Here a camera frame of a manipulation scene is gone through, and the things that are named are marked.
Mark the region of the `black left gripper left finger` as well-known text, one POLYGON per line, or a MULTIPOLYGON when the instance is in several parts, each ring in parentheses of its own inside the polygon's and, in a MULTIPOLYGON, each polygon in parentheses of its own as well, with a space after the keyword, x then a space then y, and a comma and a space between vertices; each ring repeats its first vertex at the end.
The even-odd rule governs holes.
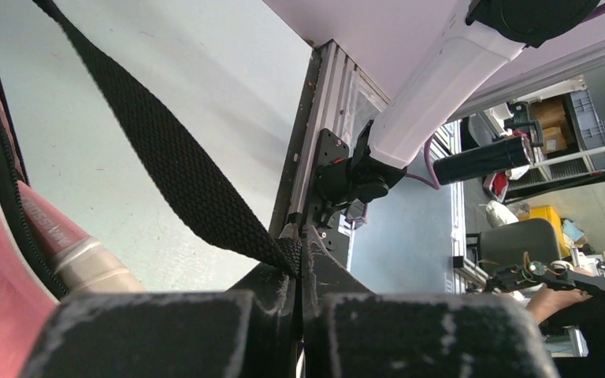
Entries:
POLYGON ((49 317, 23 377, 293 377, 295 280, 259 264, 227 291, 85 294, 49 317))

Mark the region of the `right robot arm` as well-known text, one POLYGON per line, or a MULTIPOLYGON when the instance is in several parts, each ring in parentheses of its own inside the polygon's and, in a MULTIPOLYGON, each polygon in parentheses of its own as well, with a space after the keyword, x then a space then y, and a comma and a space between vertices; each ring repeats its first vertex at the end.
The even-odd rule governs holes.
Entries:
MULTIPOLYGON (((332 211, 384 197, 423 144, 525 48, 581 24, 595 1, 459 1, 351 157, 321 166, 312 192, 332 211)), ((555 377, 538 327, 498 295, 375 295, 305 231, 302 305, 308 377, 555 377)))

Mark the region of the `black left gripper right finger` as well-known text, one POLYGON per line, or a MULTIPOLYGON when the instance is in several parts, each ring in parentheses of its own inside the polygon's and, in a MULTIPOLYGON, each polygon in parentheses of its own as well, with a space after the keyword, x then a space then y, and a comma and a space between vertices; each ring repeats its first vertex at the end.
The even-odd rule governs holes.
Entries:
POLYGON ((556 377, 530 315, 498 295, 377 295, 302 231, 308 377, 556 377))

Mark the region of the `pink racket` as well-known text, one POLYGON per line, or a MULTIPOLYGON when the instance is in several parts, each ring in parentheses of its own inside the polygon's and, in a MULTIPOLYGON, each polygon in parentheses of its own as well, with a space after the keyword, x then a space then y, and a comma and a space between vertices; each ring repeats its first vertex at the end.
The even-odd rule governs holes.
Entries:
POLYGON ((143 292, 146 288, 100 240, 23 182, 18 183, 26 221, 51 266, 73 294, 143 292))

